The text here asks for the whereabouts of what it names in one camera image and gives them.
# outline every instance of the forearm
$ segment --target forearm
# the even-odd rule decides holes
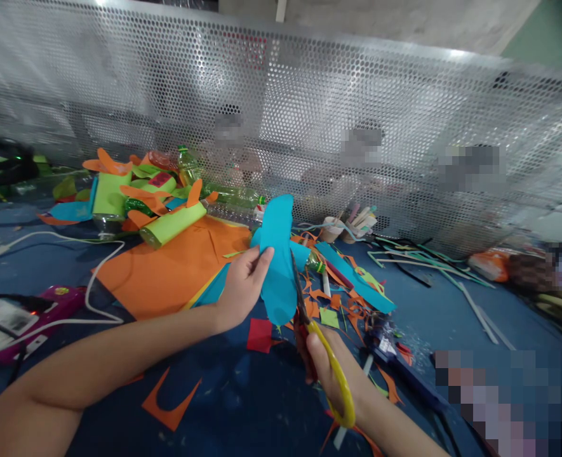
[[[165,357],[229,329],[204,306],[110,329],[58,351],[11,387],[33,401],[80,411]]]
[[[363,405],[359,426],[390,457],[448,457],[418,425],[378,392]]]

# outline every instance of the power cord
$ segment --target power cord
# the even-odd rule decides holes
[[[19,344],[29,338],[31,338],[34,335],[37,335],[38,333],[42,332],[45,329],[48,329],[50,327],[53,326],[57,326],[57,325],[61,325],[61,324],[91,324],[91,325],[96,325],[96,324],[108,324],[108,325],[115,325],[115,324],[124,324],[124,321],[122,319],[120,319],[119,317],[114,316],[113,314],[107,313],[105,311],[101,311],[98,310],[96,308],[94,308],[91,304],[90,304],[90,290],[92,288],[93,283],[95,282],[95,278],[97,277],[98,271],[101,269],[101,267],[103,267],[103,265],[105,265],[105,262],[109,259],[111,259],[113,256],[115,256],[118,252],[120,252],[122,250],[122,248],[126,245],[126,243],[122,240],[109,240],[109,241],[91,241],[91,240],[82,240],[82,239],[78,239],[78,238],[71,238],[71,237],[66,237],[63,235],[59,235],[56,232],[32,232],[29,233],[25,236],[23,236],[22,238],[18,238],[15,241],[12,241],[11,243],[8,244],[3,244],[2,246],[0,246],[0,255],[8,252],[10,250],[10,248],[16,244],[18,244],[19,242],[30,238],[34,235],[52,235],[55,236],[57,238],[61,238],[61,239],[65,239],[65,240],[69,240],[69,241],[77,241],[77,242],[84,242],[84,243],[88,243],[88,244],[106,244],[106,243],[118,243],[120,246],[117,247],[117,249],[115,249],[110,255],[108,255],[107,257],[105,257],[95,268],[95,271],[92,273],[92,276],[90,278],[90,281],[88,282],[88,286],[86,287],[86,298],[85,298],[85,304],[86,304],[86,308],[96,314],[100,314],[102,316],[107,317],[108,319],[105,321],[102,320],[91,320],[91,319],[61,319],[59,321],[55,321],[55,322],[51,322],[49,324],[46,324],[30,333],[27,333],[19,338],[17,338],[16,340],[12,341],[11,343],[7,344],[5,347],[0,348],[0,352],[12,347],[16,344]]]

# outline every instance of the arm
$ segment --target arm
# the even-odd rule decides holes
[[[383,397],[365,375],[341,337],[334,331],[319,326],[333,353],[342,365],[351,387],[355,403],[357,426],[391,457],[448,457],[418,425],[402,410]],[[314,361],[321,385],[333,404],[342,407],[342,395],[331,370],[330,360],[321,340],[314,333],[306,341],[308,353]]]
[[[157,361],[243,322],[274,254],[258,253],[232,263],[217,303],[89,336],[25,373],[0,395],[0,457],[64,455],[85,408]]]

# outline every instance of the hand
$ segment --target hand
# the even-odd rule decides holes
[[[215,304],[221,325],[234,328],[249,315],[260,296],[273,256],[274,248],[266,249],[260,256],[260,247],[255,246],[232,262],[224,292]]]
[[[382,398],[382,396],[377,392],[374,384],[370,382],[368,377],[363,372],[363,369],[359,366],[351,351],[346,347],[342,337],[333,330],[328,329],[322,325],[319,325],[319,329],[323,333],[323,336],[330,344],[333,353],[338,359],[340,366],[342,366],[342,371],[346,380],[349,382],[349,387],[351,389],[351,395],[353,403],[355,405],[355,414],[357,418],[357,424],[359,424],[360,419],[364,415],[365,402],[371,402],[374,399]],[[305,359],[311,357],[314,362],[314,366],[317,370],[317,375],[319,376],[319,381],[321,386],[327,395],[327,398],[331,400],[334,408],[338,410],[340,414],[344,413],[344,403],[342,402],[342,392],[340,391],[340,386],[336,380],[333,371],[331,370],[330,359],[327,355],[327,351],[321,343],[321,340],[316,333],[311,333],[305,342],[301,337],[298,337],[299,332],[296,334],[296,342],[298,345],[298,351],[304,360],[307,367],[306,382],[312,382],[312,373],[309,373],[309,363]]]

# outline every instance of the pink power strip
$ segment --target pink power strip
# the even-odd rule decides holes
[[[64,286],[52,286],[40,297],[53,302],[50,308],[38,314],[30,314],[22,308],[15,307],[15,311],[4,316],[3,325],[22,336],[51,322],[69,318],[84,305],[85,299],[85,295],[80,289]],[[58,326],[52,326],[27,338],[24,341],[27,345],[27,356],[39,348],[57,329]],[[12,341],[12,337],[0,332],[0,348],[5,347]],[[0,351],[0,363],[7,365],[13,363],[19,353],[20,345],[13,345]]]

